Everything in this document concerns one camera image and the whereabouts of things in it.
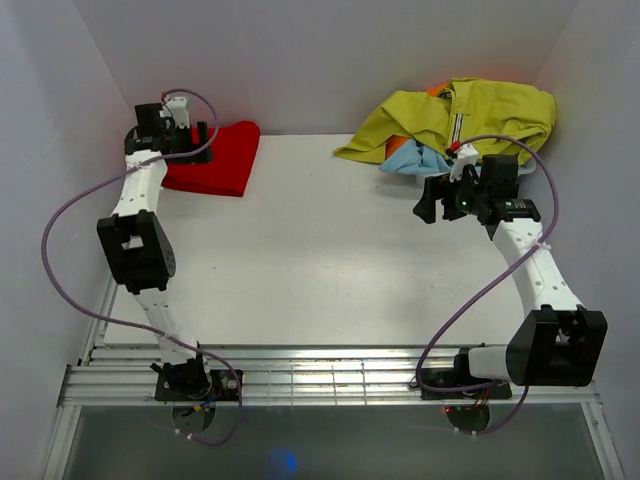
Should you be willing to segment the red trousers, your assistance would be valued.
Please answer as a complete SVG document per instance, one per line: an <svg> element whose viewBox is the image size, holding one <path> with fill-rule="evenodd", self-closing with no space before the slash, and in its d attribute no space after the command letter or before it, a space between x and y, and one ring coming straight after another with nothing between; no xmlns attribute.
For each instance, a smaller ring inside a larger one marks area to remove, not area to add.
<svg viewBox="0 0 640 480"><path fill-rule="evenodd" d="M251 121L222 127L213 141L210 163L169 164L162 186L188 193L243 197L260 137L259 126Z"/></svg>

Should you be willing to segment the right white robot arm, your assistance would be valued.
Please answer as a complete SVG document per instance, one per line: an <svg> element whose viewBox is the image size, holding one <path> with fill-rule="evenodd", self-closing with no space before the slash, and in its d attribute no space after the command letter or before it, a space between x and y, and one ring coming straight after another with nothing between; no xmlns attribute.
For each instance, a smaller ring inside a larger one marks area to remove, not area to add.
<svg viewBox="0 0 640 480"><path fill-rule="evenodd" d="M420 372L420 387L474 397L501 382L518 386L584 387L594 375L607 333L602 312L589 310L564 280L534 202L519 197L514 157L487 155L457 179L431 177L414 214L427 224L443 207L448 221L473 215L508 264L524 320L505 346L464 347L451 372Z"/></svg>

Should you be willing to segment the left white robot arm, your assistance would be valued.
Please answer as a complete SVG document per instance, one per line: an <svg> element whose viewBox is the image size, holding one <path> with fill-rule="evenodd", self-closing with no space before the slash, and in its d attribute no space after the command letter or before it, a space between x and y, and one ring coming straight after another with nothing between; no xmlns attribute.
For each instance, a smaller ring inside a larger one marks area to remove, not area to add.
<svg viewBox="0 0 640 480"><path fill-rule="evenodd" d="M146 315L161 352L152 369L160 386L180 398L199 400L212 387L200 353L188 349L196 341L174 320L167 287L176 273L171 243L156 214L168 162L156 156L186 153L179 163L207 162L212 152L192 152L207 140L207 124L197 124L194 138L189 101L184 96L135 107L137 125L124 140L126 176L111 215L97 222L97 233L111 274L133 296Z"/></svg>

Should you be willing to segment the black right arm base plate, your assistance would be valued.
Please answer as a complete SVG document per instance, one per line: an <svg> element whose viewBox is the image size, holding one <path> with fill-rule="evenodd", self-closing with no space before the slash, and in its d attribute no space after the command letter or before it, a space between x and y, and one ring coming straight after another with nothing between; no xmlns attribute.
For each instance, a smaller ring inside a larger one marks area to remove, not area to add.
<svg viewBox="0 0 640 480"><path fill-rule="evenodd" d="M512 397L508 383L498 383L489 389L471 390L476 384L489 382L489 379L475 378L459 373L453 367L425 368L421 370L421 381L436 388L436 391L420 388L423 400L471 400L488 398L489 400L507 400Z"/></svg>

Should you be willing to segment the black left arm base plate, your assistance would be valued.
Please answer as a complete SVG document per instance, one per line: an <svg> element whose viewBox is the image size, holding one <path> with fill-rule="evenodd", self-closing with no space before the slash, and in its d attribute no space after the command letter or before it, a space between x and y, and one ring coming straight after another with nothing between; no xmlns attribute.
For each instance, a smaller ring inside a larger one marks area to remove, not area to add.
<svg viewBox="0 0 640 480"><path fill-rule="evenodd" d="M158 374L153 399L160 402L203 402L210 398L217 401L237 401L244 381L244 371L238 369L236 374L237 378L234 378L228 370L211 369L209 390L200 396L189 396L170 389L165 376Z"/></svg>

